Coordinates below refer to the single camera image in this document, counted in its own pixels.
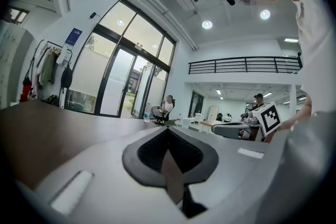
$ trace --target water bottle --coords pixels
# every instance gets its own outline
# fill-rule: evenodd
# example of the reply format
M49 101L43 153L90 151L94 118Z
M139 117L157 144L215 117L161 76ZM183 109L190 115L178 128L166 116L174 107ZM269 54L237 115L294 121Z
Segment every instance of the water bottle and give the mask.
M149 122L150 115L151 115L151 104L148 103L145 108L145 115L143 117L143 121Z

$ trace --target desk surface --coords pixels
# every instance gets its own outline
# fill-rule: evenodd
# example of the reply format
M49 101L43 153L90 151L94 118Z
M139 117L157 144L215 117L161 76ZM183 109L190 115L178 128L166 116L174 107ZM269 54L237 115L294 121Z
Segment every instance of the desk surface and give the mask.
M206 126L214 126L216 124L224 124L222 121L201 121L200 124L206 125Z
M0 111L0 139L14 176L34 188L97 143L156 127L143 120L87 115L29 101Z

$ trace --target recessed ceiling light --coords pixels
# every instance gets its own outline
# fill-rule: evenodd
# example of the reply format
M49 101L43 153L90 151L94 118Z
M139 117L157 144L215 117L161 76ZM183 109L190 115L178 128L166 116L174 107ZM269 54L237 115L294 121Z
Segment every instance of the recessed ceiling light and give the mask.
M291 43L295 42L295 43L297 43L297 42L299 42L299 40L294 39L294 38L285 38L285 42L291 42Z
M268 9L264 9L260 13L260 18L263 20L267 20L271 16L271 12Z
M210 29L212 27L212 22L210 20L205 20L204 22L202 22L202 27L204 29Z
M268 97L268 96L270 96L271 94L272 94L272 92L269 92L269 93L265 94L264 97Z
M122 20L117 20L117 25L124 26L124 22Z

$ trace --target chair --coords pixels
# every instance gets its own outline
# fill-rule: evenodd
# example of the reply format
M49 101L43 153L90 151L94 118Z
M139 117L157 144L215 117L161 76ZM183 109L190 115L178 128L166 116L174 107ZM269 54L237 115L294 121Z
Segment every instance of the chair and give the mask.
M173 99L173 109L174 109L174 107L175 107L175 99ZM154 122L154 123L158 124L158 125L161 125L161 126L164 126L165 124L163 122L169 120L169 114L170 114L170 112L166 115L166 117L164 117L164 113L161 113L162 116L155 116L155 115L153 115L153 117L157 119L157 121Z
M217 120L217 121L222 121L222 118L223 118L223 114L218 113L218 114L217 114L217 118L216 118L216 120Z

